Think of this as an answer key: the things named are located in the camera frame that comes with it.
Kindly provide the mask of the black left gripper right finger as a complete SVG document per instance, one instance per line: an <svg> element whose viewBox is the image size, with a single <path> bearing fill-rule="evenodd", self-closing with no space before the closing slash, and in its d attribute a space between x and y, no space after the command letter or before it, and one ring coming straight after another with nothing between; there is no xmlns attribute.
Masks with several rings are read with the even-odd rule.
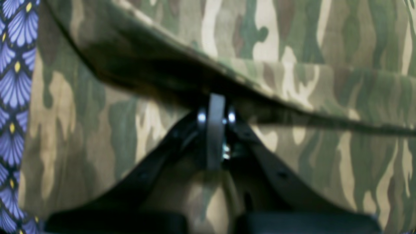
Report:
<svg viewBox="0 0 416 234"><path fill-rule="evenodd" d="M226 155L226 139L238 142L262 169L283 204L280 211L250 211L235 221L235 234L380 234L370 215L355 214L325 200L273 155L226 98L216 95L216 169Z"/></svg>

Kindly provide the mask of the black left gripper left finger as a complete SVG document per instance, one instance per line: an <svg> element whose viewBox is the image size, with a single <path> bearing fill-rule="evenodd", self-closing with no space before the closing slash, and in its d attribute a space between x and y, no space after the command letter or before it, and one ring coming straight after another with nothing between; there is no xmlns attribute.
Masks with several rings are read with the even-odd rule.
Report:
<svg viewBox="0 0 416 234"><path fill-rule="evenodd" d="M184 215L139 211L164 169L195 149L197 168L216 171L216 95L181 119L122 181L94 201L53 214L48 234L187 234Z"/></svg>

